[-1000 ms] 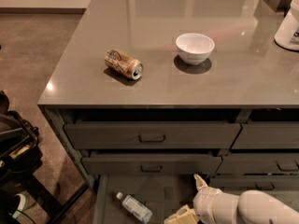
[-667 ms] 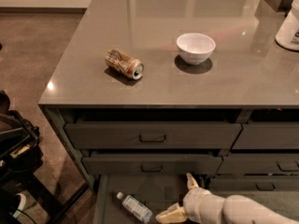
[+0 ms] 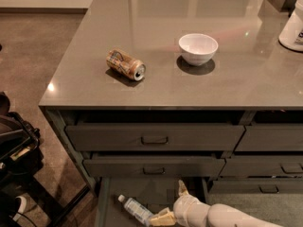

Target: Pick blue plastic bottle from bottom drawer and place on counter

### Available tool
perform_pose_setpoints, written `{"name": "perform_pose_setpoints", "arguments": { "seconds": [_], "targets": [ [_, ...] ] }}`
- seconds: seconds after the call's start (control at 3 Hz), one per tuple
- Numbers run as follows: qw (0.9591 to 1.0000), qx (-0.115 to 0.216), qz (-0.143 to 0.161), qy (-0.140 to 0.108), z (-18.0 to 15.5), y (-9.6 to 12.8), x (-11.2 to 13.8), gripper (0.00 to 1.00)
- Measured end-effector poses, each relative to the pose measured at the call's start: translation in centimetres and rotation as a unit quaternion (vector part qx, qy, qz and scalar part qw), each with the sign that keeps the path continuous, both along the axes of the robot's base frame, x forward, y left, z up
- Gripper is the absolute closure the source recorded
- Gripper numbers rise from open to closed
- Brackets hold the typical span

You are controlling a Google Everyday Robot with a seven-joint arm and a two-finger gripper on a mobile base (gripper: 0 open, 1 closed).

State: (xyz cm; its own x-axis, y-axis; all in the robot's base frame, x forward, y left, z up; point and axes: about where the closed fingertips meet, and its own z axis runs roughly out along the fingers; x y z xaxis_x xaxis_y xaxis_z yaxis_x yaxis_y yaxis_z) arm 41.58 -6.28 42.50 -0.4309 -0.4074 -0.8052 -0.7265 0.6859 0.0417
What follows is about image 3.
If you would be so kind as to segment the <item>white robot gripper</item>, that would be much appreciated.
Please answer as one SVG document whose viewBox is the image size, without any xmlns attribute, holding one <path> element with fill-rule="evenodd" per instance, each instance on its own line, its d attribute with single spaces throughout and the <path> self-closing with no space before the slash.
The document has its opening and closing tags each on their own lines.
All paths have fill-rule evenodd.
<svg viewBox="0 0 303 227">
<path fill-rule="evenodd" d="M 181 196 L 173 204 L 173 212 L 164 208 L 149 218 L 151 226 L 173 226 L 176 221 L 183 227 L 207 227 L 207 214 L 210 206 L 188 194 L 182 180 L 178 181 L 178 195 Z"/>
</svg>

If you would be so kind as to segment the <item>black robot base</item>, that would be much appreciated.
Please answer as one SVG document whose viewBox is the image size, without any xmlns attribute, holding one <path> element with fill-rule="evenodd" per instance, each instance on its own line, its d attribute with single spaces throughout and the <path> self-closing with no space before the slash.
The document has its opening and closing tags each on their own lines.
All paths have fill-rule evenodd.
<svg viewBox="0 0 303 227">
<path fill-rule="evenodd" d="M 34 188 L 33 174 L 41 162 L 40 130 L 11 112 L 8 96 L 0 93 L 0 163 L 1 183 L 16 182 L 25 190 Z M 12 197 L 6 192 L 0 196 L 0 227 L 21 227 L 17 221 L 24 214 L 27 199 Z"/>
</svg>

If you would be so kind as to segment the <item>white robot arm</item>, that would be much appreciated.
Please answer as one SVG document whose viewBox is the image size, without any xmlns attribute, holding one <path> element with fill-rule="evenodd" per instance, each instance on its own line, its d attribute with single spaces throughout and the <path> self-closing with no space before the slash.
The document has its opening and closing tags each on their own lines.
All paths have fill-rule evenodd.
<svg viewBox="0 0 303 227">
<path fill-rule="evenodd" d="M 167 207 L 148 219 L 152 227 L 282 227 L 262 219 L 254 218 L 225 204 L 208 205 L 189 194 L 182 180 L 178 181 L 179 198 L 173 210 Z"/>
</svg>

